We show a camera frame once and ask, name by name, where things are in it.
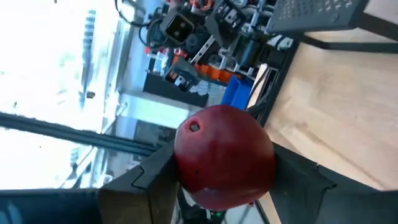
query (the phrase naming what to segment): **red apple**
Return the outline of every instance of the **red apple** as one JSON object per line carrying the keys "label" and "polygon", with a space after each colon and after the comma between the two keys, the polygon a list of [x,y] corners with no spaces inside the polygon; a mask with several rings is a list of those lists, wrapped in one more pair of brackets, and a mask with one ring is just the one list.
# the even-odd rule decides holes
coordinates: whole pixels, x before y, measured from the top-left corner
{"label": "red apple", "polygon": [[250,114],[231,106],[212,106],[184,121],[175,158],[182,187],[211,210],[251,203],[274,182],[271,140]]}

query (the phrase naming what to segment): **wooden surface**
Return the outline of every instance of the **wooden surface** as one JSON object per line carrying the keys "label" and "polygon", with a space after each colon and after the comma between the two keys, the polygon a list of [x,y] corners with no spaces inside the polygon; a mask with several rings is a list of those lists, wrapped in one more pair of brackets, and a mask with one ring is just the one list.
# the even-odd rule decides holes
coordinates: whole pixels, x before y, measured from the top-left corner
{"label": "wooden surface", "polygon": [[[366,11],[398,23],[396,0],[373,0]],[[363,30],[310,35],[391,41]],[[265,130],[274,142],[340,174],[398,189],[398,55],[301,44]],[[271,223],[280,223],[270,196],[260,201]]]}

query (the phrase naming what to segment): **wooden table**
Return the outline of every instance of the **wooden table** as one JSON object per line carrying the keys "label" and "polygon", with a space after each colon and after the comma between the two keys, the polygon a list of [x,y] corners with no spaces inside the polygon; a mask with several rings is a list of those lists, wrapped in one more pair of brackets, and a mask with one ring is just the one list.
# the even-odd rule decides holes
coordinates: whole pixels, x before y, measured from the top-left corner
{"label": "wooden table", "polygon": [[[373,0],[366,12],[398,23],[396,0]],[[309,35],[392,42],[363,30]],[[277,144],[340,174],[375,189],[398,189],[398,55],[301,44],[265,130]],[[280,223],[270,196],[260,201],[270,222]]]}

